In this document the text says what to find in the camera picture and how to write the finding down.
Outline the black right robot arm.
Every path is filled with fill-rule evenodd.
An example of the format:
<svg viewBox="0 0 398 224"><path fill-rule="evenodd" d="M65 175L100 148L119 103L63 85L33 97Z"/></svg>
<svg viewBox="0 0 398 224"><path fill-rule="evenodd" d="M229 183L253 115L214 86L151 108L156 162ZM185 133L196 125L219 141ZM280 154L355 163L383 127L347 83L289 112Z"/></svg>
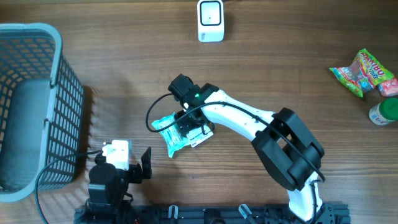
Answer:
<svg viewBox="0 0 398 224"><path fill-rule="evenodd" d="M175 124L183 135L205 124L220 124L250 140L268 174L288 192L289 209L301 221L317 223L322 199L318 183L324 149L288 108L265 111L242 103L217 86L198 86L183 74L168 87L183 110Z"/></svg>

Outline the white barcode scanner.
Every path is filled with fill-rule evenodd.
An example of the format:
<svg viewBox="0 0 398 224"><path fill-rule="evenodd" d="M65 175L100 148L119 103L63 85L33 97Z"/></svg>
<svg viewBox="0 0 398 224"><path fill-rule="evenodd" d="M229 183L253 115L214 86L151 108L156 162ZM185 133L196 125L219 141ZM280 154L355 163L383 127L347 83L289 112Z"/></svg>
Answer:
<svg viewBox="0 0 398 224"><path fill-rule="evenodd" d="M198 1L197 26L200 42L221 42L224 39L224 5L222 0Z"/></svg>

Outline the teal tissue packet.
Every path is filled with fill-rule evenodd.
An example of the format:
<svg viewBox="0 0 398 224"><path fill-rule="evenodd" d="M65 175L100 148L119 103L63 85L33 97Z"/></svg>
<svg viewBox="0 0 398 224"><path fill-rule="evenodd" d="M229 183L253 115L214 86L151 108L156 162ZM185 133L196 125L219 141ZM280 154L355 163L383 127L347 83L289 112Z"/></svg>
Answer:
<svg viewBox="0 0 398 224"><path fill-rule="evenodd" d="M152 122L152 126L156 130L162 129L175 121L175 115L176 113L173 113L163 117L162 119L155 120ZM168 155L170 158L173 158L175 152L190 144L190 141L180 134L176 124L164 131L161 131L160 135L163 137L167 145Z"/></svg>

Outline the Haribo gummy bag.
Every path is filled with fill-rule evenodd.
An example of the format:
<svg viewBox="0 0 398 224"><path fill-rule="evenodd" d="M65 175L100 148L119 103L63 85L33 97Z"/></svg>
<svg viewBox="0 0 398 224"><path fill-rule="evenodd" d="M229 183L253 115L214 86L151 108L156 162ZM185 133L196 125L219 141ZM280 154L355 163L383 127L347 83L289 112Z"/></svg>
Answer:
<svg viewBox="0 0 398 224"><path fill-rule="evenodd" d="M362 49L356 54L350 66L332 67L330 71L343 86L360 98L382 82L394 78L393 73L366 49Z"/></svg>

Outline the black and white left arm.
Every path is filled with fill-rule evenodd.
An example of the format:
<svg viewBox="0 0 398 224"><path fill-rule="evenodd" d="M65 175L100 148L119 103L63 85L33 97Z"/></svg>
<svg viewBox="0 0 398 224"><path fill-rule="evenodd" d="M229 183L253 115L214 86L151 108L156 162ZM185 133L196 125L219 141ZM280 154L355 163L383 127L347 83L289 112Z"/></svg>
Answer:
<svg viewBox="0 0 398 224"><path fill-rule="evenodd" d="M95 166L89 172L89 198L75 210L74 223L79 224L138 224L139 215L132 208L134 200L128 193L129 184L140 184L152 177L151 148L141 157L140 164L128 164L118 169L106 162L102 153L95 157Z"/></svg>

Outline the green lid jar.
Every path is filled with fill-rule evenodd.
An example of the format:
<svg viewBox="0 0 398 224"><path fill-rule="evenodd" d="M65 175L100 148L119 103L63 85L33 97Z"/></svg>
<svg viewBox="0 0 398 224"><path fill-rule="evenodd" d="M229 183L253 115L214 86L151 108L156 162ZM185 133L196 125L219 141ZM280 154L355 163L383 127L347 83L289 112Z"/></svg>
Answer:
<svg viewBox="0 0 398 224"><path fill-rule="evenodd" d="M398 120L397 98L388 98L369 110L369 119L376 125L385 126Z"/></svg>

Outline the white snack packet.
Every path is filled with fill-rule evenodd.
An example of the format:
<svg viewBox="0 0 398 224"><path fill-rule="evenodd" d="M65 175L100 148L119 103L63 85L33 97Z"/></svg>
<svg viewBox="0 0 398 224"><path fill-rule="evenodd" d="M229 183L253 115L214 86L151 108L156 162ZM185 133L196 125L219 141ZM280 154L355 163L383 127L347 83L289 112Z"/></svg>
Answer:
<svg viewBox="0 0 398 224"><path fill-rule="evenodd" d="M191 147L196 147L213 136L213 131L205 124L201 128L195 128L187 133L186 137Z"/></svg>

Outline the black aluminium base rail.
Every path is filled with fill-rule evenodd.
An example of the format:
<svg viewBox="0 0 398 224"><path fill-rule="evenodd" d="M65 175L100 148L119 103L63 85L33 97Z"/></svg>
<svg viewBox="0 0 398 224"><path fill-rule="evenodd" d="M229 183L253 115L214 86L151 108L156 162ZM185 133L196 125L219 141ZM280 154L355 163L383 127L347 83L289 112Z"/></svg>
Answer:
<svg viewBox="0 0 398 224"><path fill-rule="evenodd" d="M100 213L75 210L74 223L303 223L288 205L261 207L132 207L126 212Z"/></svg>

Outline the red white candy packet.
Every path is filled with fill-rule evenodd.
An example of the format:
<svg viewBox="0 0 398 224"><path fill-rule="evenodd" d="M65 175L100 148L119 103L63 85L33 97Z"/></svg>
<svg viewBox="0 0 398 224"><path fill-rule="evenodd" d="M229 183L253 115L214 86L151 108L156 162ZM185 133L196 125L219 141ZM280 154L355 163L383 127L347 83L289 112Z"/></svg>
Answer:
<svg viewBox="0 0 398 224"><path fill-rule="evenodd" d="M396 78L386 80L378 85L382 96L390 97L398 95L398 81Z"/></svg>

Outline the grey plastic mesh basket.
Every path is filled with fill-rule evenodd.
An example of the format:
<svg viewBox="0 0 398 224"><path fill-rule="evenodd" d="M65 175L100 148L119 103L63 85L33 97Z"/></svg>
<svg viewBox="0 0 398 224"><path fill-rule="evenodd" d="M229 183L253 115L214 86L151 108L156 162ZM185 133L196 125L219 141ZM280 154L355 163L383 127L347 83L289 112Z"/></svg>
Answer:
<svg viewBox="0 0 398 224"><path fill-rule="evenodd" d="M83 105L56 28L1 25L1 202L73 180Z"/></svg>

